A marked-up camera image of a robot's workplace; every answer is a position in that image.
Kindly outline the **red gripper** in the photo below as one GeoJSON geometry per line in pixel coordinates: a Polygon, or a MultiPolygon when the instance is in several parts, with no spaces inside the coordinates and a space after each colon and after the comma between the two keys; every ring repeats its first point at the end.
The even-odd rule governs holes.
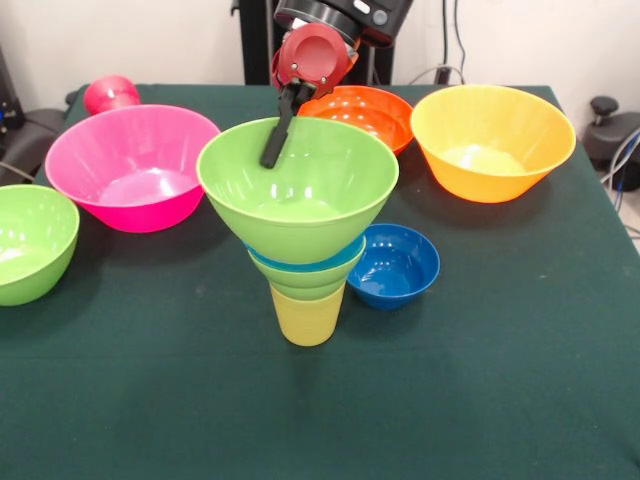
{"type": "Polygon", "coordinates": [[[286,142],[288,128],[301,106],[329,93],[358,60],[357,48],[332,27],[307,23],[286,33],[271,64],[272,80],[280,90],[279,120],[272,129],[260,165],[273,168],[286,142]]]}

